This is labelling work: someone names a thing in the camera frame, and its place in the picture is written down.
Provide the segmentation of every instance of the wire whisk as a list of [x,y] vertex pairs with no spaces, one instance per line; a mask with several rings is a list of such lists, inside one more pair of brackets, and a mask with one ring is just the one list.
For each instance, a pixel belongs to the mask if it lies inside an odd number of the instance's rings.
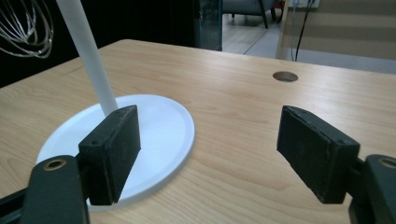
[[50,11],[43,0],[0,0],[0,45],[3,52],[22,58],[45,59],[54,36]]

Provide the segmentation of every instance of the gray chair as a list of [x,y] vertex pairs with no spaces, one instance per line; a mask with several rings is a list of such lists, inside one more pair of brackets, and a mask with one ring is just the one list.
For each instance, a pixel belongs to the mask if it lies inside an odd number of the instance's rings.
[[265,12],[271,10],[272,20],[276,20],[275,4],[279,0],[222,0],[222,14],[235,14],[262,16],[265,28],[268,29],[268,21]]

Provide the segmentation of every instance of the wall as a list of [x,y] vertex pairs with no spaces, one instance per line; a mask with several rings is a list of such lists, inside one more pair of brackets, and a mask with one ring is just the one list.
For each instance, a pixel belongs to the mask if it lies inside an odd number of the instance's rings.
[[[99,48],[126,36],[125,26],[120,22],[124,19],[119,15],[120,8],[117,7],[123,0],[111,0],[113,4],[109,2],[110,0],[81,0]],[[56,1],[46,0],[45,3],[54,25],[52,51],[49,57],[47,59],[19,58],[0,51],[0,88],[78,56]],[[5,48],[8,45],[6,40],[0,38],[0,47]]]
[[[278,59],[290,57],[303,26],[304,8],[298,8],[292,41],[292,11],[282,21]],[[396,1],[320,0],[309,13],[300,49],[396,60]]]

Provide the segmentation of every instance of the table surface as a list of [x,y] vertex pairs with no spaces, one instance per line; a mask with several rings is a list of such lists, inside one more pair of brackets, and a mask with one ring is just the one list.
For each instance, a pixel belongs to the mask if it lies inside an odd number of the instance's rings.
[[[348,223],[350,197],[321,204],[276,151],[282,105],[311,111],[354,138],[361,159],[396,157],[394,75],[133,40],[100,52],[116,96],[180,102],[196,138],[168,185],[138,203],[92,212],[92,223]],[[278,81],[278,71],[299,79]],[[52,132],[94,104],[80,59],[0,89],[0,197],[25,188]]]

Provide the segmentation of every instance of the black cabinet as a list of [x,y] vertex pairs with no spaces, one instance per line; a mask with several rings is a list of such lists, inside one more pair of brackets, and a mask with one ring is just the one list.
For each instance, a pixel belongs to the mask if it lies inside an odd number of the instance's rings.
[[[55,0],[44,0],[55,37],[47,59],[17,58],[0,51],[0,87],[78,56]],[[221,50],[220,0],[81,0],[99,48],[136,39]],[[0,39],[0,47],[7,42]]]

